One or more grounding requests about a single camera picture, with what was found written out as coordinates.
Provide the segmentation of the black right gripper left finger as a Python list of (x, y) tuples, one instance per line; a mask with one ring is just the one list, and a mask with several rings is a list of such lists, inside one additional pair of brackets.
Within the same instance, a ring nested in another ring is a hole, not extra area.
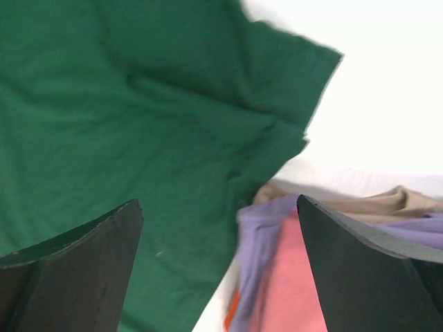
[(142, 229), (132, 199), (2, 257), (1, 330), (116, 331)]

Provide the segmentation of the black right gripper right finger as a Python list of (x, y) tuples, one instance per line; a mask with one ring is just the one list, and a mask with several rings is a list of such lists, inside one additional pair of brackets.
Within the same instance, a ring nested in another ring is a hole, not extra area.
[(300, 227), (328, 331), (441, 331), (442, 251), (308, 196)]

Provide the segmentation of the dark green t shirt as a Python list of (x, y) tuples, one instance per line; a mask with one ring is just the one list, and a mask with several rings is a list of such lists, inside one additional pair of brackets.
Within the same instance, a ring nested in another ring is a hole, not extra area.
[(1, 252), (138, 199), (121, 331), (191, 331), (341, 60), (238, 1), (1, 2)]

